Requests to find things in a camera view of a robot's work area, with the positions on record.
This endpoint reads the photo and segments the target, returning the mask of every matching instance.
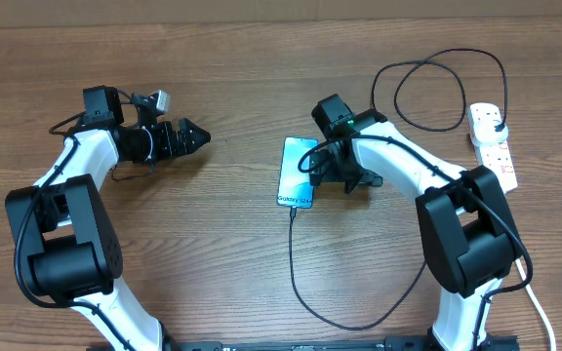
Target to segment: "background wall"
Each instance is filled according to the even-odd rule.
[[[0,0],[0,28],[513,16],[562,16],[562,0]]]

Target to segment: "smartphone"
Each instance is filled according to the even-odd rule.
[[[310,149],[318,145],[318,140],[304,137],[286,137],[281,161],[277,205],[310,209],[313,203],[313,186],[309,184],[309,174],[299,171],[299,161]],[[309,168],[309,158],[303,163]]]

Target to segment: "white cable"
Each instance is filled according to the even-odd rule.
[[[517,270],[519,271],[519,275],[520,277],[522,277],[522,280],[526,279],[526,272],[524,272],[522,261],[519,258],[515,260],[515,265],[517,266]],[[545,325],[545,329],[547,330],[547,336],[549,336],[550,338],[550,351],[556,351],[556,339],[554,338],[554,330],[552,329],[550,321],[547,319],[545,312],[543,312],[543,308],[539,304],[539,301],[537,300],[537,297],[535,296],[535,293],[533,292],[530,284],[526,286],[526,292],[531,298],[531,301],[533,301],[535,308],[537,308],[537,312],[539,312],[540,317],[542,317],[543,324]]]

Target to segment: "electrical outlet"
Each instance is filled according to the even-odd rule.
[[[492,170],[498,177],[502,191],[507,193],[517,188],[517,177],[506,138],[508,127],[496,132],[495,126],[502,122],[497,106],[478,102],[469,106],[469,136],[474,144],[476,160]]]

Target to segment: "wooden table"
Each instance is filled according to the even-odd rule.
[[[0,350],[83,350],[103,338],[71,311],[42,310],[20,294],[6,194],[35,181],[61,152],[47,129],[83,109],[82,89],[164,89],[170,117],[212,133],[196,154],[152,177],[107,180],[101,197],[125,257],[124,276],[141,304],[178,340],[222,342],[380,339],[423,334],[437,313],[428,271],[380,326],[341,331],[298,304],[289,279],[288,209],[275,204],[286,136],[318,137],[309,114],[338,93],[368,107],[383,65],[450,47],[497,55],[508,74],[509,143],[520,187],[509,194],[536,267],[533,286],[562,350],[562,18],[430,19],[275,24],[143,25],[0,30]],[[500,72],[489,59],[439,59],[462,77],[469,102],[502,106]],[[395,115],[393,89],[406,69],[382,76],[377,102],[399,129],[435,155],[475,165],[467,124],[446,134],[417,130]],[[423,68],[403,88],[401,108],[429,126],[454,123],[455,80]],[[134,111],[127,110],[127,121]],[[120,175],[140,174],[124,165]],[[422,264],[414,207],[389,184],[345,196],[316,191],[295,226],[297,279],[306,301],[347,325],[376,320]],[[61,233],[70,233],[63,229]],[[511,274],[508,283],[517,281]],[[546,334],[528,296],[497,297],[496,335],[516,334],[543,350]]]

